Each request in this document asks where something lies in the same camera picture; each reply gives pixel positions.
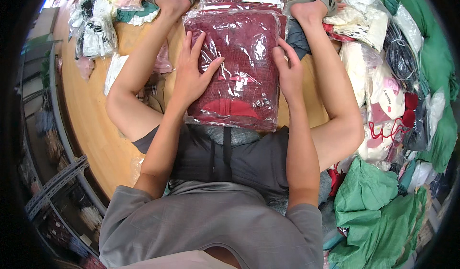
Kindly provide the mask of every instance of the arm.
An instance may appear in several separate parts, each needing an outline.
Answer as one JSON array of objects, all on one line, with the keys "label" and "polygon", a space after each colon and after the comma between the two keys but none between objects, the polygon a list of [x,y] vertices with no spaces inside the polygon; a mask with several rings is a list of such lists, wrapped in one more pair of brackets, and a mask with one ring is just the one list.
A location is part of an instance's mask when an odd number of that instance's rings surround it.
[{"label": "arm", "polygon": [[[280,87],[289,106],[290,118],[286,158],[288,209],[297,204],[318,206],[319,162],[302,93],[302,64],[294,49],[284,40],[279,39],[279,44],[282,48],[274,48],[273,57],[280,71]],[[289,56],[290,67],[284,59],[283,49]]]},{"label": "arm", "polygon": [[198,58],[204,38],[205,33],[202,33],[193,48],[190,49],[192,34],[190,31],[187,32],[179,56],[171,100],[158,132],[145,155],[139,179],[134,185],[134,188],[146,191],[154,199],[163,195],[173,169],[185,111],[203,94],[215,71],[224,60],[223,57],[215,59],[203,75],[199,73]]}]

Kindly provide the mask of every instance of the person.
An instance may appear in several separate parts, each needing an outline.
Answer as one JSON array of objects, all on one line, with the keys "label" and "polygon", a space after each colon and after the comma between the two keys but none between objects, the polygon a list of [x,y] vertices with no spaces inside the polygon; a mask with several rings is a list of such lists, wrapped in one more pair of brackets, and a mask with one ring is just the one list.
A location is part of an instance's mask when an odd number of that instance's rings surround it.
[{"label": "person", "polygon": [[[238,157],[257,152],[271,154],[272,160],[264,160],[267,155],[259,158],[262,161],[244,160],[247,170],[252,170],[248,175],[255,175],[248,177],[249,186],[241,175],[238,182],[189,180],[162,197],[176,168],[208,168],[209,155],[202,152],[209,153],[209,141],[184,125],[183,117],[223,58],[200,74],[198,58],[205,35],[192,47],[187,32],[164,115],[141,103],[136,94],[152,73],[168,33],[190,7],[189,0],[155,2],[161,9],[158,19],[129,55],[106,100],[112,122],[146,156],[134,187],[118,186],[113,194],[101,227],[100,260],[107,267],[142,261],[139,264],[160,264],[158,268],[169,268],[169,263],[174,264],[170,268],[322,268],[322,218],[317,207],[320,171],[351,155],[364,139],[351,82],[322,27],[328,9],[317,0],[293,5],[291,14],[310,44],[330,121],[310,129],[302,64],[292,47],[279,39],[273,56],[289,107],[289,130],[268,134],[246,145],[243,152],[239,146],[232,147],[230,166]],[[211,145],[219,162],[222,156],[217,152],[222,148]],[[279,172],[289,191],[285,216],[266,206],[257,188],[258,180],[263,180],[261,187],[271,183],[282,187]]]}]

